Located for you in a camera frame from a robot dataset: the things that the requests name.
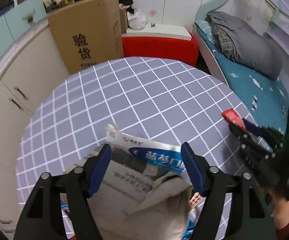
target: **drawer knob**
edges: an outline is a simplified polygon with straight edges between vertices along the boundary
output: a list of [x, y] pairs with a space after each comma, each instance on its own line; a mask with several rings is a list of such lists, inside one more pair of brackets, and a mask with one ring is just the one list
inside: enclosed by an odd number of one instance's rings
[[32, 23], [33, 22], [33, 15], [29, 15], [27, 18], [28, 23]]
[[0, 220], [1, 224], [11, 224], [13, 221], [12, 220]]

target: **gray tablecloth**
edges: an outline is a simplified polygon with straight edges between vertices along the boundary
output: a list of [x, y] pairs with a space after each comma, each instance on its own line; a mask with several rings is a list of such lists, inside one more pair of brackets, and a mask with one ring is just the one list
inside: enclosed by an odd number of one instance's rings
[[[229, 108], [254, 122], [225, 84], [176, 60], [130, 57], [83, 70], [50, 94], [24, 132], [16, 167], [19, 204], [43, 172], [60, 175], [104, 142], [107, 124], [158, 142], [189, 142], [210, 165], [241, 174], [239, 142], [221, 116]], [[227, 195], [218, 239], [227, 227], [230, 199]], [[66, 218], [64, 224], [72, 236]]]

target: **cabinet handle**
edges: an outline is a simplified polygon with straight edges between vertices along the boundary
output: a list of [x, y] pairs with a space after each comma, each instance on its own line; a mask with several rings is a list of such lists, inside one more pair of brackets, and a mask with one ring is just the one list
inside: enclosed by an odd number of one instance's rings
[[17, 90], [22, 96], [24, 100], [27, 100], [28, 98], [25, 96], [25, 94], [18, 88], [18, 87], [14, 87], [15, 90]]
[[22, 110], [22, 107], [16, 101], [14, 101], [12, 98], [9, 98], [9, 100], [14, 103], [19, 108], [19, 110]]
[[14, 232], [14, 229], [11, 229], [11, 230], [7, 230], [7, 229], [2, 229], [2, 231], [4, 231], [5, 233], [13, 233]]
[[1, 224], [11, 224], [12, 222], [12, 220], [0, 220]]

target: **white plastic bag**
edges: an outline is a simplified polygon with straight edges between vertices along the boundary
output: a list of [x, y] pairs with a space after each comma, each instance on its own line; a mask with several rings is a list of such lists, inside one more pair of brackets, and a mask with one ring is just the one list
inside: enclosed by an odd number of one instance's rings
[[128, 25], [133, 30], [142, 30], [147, 24], [146, 17], [140, 11], [134, 10], [134, 14], [127, 12]]

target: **screw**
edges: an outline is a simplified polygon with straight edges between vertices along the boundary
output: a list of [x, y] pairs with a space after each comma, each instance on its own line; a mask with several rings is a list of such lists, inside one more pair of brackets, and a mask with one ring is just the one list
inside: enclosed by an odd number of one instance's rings
[[42, 175], [41, 175], [41, 178], [42, 179], [47, 179], [49, 178], [50, 174], [48, 172], [44, 172]]
[[243, 173], [243, 177], [245, 179], [251, 179], [251, 176], [250, 176], [250, 174], [248, 172]]
[[211, 167], [209, 168], [209, 171], [210, 171], [211, 173], [217, 173], [217, 172], [219, 171], [219, 169], [218, 169], [216, 166], [211, 166]]
[[82, 167], [76, 167], [76, 168], [74, 168], [74, 173], [79, 174], [79, 173], [82, 173], [82, 172], [83, 172], [83, 168], [82, 168]]

